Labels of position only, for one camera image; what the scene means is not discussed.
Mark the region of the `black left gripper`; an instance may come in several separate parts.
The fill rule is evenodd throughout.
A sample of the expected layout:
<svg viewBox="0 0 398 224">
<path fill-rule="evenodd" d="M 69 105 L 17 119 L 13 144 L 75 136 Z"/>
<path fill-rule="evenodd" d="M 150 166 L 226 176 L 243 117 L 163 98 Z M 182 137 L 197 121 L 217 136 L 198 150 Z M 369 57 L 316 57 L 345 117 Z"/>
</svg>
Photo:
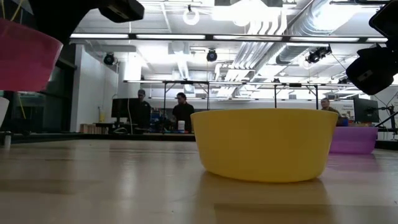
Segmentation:
<svg viewBox="0 0 398 224">
<path fill-rule="evenodd" d="M 62 43 L 92 9 L 115 23 L 139 21 L 145 11 L 138 0 L 29 0 L 29 4 L 38 31 Z"/>
</svg>

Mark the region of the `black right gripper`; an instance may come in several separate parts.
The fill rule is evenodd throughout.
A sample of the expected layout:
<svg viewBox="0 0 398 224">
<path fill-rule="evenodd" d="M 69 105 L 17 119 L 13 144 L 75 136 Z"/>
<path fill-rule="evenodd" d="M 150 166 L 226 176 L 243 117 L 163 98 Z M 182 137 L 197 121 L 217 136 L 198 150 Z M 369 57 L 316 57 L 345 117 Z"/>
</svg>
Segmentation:
<svg viewBox="0 0 398 224">
<path fill-rule="evenodd" d="M 392 85 L 395 52 L 375 46 L 357 51 L 358 58 L 346 69 L 348 80 L 367 95 L 375 95 Z"/>
</svg>

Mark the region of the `pink translucent plastic bowl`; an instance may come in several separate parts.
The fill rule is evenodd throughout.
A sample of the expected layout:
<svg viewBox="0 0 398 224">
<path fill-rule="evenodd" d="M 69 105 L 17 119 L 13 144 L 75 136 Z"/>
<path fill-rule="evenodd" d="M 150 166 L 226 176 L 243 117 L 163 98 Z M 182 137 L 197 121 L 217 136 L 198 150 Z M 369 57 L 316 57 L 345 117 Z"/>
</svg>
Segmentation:
<svg viewBox="0 0 398 224">
<path fill-rule="evenodd" d="M 62 47 L 51 36 L 0 19 L 0 90 L 43 90 Z"/>
</svg>

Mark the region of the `purple translucent plastic bowl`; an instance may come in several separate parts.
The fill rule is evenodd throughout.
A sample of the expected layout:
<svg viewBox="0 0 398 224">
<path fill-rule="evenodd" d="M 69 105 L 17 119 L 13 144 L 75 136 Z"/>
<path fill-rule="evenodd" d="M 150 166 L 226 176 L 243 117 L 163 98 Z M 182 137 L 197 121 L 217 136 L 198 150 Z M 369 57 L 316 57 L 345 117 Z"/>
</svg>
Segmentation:
<svg viewBox="0 0 398 224">
<path fill-rule="evenodd" d="M 329 153 L 371 154 L 375 149 L 378 128 L 336 127 Z"/>
</svg>

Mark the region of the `yellow plastic bowl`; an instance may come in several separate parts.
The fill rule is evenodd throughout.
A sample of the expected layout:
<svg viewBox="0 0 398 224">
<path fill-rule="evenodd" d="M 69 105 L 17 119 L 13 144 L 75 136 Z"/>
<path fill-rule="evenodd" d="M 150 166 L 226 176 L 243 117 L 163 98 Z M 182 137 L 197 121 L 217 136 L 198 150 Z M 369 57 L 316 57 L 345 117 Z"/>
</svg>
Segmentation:
<svg viewBox="0 0 398 224">
<path fill-rule="evenodd" d="M 323 173 L 338 114 L 262 108 L 202 111 L 191 119 L 200 160 L 208 172 L 288 183 Z"/>
</svg>

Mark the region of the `brown wooden slat stack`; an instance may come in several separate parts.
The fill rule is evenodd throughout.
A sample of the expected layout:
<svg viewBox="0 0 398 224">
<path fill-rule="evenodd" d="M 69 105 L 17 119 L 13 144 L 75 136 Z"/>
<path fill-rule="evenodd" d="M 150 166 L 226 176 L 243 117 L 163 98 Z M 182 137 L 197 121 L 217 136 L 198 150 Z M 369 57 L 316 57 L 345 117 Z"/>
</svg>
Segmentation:
<svg viewBox="0 0 398 224">
<path fill-rule="evenodd" d="M 108 127 L 96 124 L 80 124 L 80 132 L 83 134 L 108 134 Z"/>
</svg>

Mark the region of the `black computer monitor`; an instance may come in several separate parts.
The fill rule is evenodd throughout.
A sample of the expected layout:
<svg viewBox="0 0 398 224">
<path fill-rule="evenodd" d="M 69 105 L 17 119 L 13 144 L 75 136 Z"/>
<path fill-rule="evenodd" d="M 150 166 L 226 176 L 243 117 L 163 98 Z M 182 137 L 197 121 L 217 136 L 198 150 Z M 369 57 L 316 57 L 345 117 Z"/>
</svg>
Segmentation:
<svg viewBox="0 0 398 224">
<path fill-rule="evenodd" d="M 377 101 L 355 98 L 353 103 L 356 122 L 377 123 L 379 121 L 379 107 Z"/>
<path fill-rule="evenodd" d="M 115 98 L 112 102 L 111 117 L 116 118 L 114 123 L 117 128 L 122 128 L 124 123 L 121 118 L 129 121 L 128 132 L 131 134 L 133 127 L 137 125 L 140 101 L 138 98 Z"/>
</svg>

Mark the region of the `person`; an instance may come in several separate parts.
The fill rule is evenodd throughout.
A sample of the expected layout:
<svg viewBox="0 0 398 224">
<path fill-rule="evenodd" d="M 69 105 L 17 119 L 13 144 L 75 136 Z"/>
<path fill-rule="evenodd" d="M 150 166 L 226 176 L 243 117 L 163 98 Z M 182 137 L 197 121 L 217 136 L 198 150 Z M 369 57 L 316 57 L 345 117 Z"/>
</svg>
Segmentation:
<svg viewBox="0 0 398 224">
<path fill-rule="evenodd" d="M 145 100 L 146 92 L 143 89 L 140 89 L 137 92 L 137 96 L 139 104 L 137 105 L 136 110 L 136 123 L 140 128 L 149 128 L 151 107 Z"/>
<path fill-rule="evenodd" d="M 191 115 L 194 113 L 194 107 L 187 102 L 187 97 L 184 93 L 180 92 L 177 94 L 178 104 L 174 106 L 172 114 L 176 119 L 176 122 L 184 121 L 184 130 L 188 133 L 192 132 L 192 121 Z"/>
<path fill-rule="evenodd" d="M 328 98 L 323 98 L 321 100 L 321 107 L 322 107 L 322 110 L 334 112 L 338 115 L 339 118 L 341 117 L 340 112 L 330 106 L 330 101 Z"/>
</svg>

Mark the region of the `black ceiling spotlight cluster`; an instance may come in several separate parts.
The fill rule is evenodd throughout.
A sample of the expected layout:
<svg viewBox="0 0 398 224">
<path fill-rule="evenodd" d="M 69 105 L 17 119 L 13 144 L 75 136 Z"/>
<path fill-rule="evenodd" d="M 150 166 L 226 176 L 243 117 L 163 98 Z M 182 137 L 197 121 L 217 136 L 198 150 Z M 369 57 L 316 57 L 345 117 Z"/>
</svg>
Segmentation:
<svg viewBox="0 0 398 224">
<path fill-rule="evenodd" d="M 331 53 L 332 50 L 330 46 L 318 47 L 309 52 L 309 55 L 305 58 L 305 61 L 308 63 L 317 63 Z"/>
</svg>

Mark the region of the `black bar with light strips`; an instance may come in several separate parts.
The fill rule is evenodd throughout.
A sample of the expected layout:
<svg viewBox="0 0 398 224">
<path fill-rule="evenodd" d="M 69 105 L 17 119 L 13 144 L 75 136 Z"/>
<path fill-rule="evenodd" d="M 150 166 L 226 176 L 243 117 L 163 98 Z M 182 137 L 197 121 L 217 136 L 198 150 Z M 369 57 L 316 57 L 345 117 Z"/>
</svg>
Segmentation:
<svg viewBox="0 0 398 224">
<path fill-rule="evenodd" d="M 291 36 L 291 35 L 246 35 L 246 34 L 118 34 L 74 33 L 71 40 L 192 40 L 226 42 L 285 42 L 285 43 L 339 43 L 367 44 L 385 43 L 385 37 L 345 36 Z"/>
</svg>

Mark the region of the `silver ceiling ventilation duct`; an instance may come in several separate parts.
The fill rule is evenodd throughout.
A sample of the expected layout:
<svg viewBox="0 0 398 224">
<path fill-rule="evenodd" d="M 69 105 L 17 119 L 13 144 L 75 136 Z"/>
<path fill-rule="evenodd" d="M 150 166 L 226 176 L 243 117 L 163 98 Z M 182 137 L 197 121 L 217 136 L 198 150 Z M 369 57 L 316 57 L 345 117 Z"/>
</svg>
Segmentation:
<svg viewBox="0 0 398 224">
<path fill-rule="evenodd" d="M 332 1 L 313 0 L 303 13 L 287 26 L 284 34 L 293 36 L 331 35 L 358 12 L 354 6 L 330 4 Z"/>
</svg>

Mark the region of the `black background workstation frame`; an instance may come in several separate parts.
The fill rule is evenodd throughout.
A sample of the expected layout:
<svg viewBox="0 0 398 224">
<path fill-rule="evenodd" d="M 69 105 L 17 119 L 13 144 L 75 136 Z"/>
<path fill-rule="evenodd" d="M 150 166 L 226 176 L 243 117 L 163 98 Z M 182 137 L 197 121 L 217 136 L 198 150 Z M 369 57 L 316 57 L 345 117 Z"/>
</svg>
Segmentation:
<svg viewBox="0 0 398 224">
<path fill-rule="evenodd" d="M 320 106 L 322 95 L 335 95 L 340 93 L 343 98 L 360 95 L 361 91 L 351 84 L 331 83 L 274 83 L 274 82 L 219 82 L 199 80 L 127 80 L 126 83 L 163 86 L 163 95 L 158 99 L 166 101 L 171 97 L 167 93 L 176 86 L 192 86 L 202 89 L 204 96 L 194 96 L 191 100 L 206 102 L 206 108 L 211 108 L 212 101 L 271 101 L 273 107 L 278 107 L 278 102 L 289 101 L 289 96 L 297 91 L 306 91 L 313 98 L 301 98 L 300 101 L 314 102 L 315 107 Z"/>
</svg>

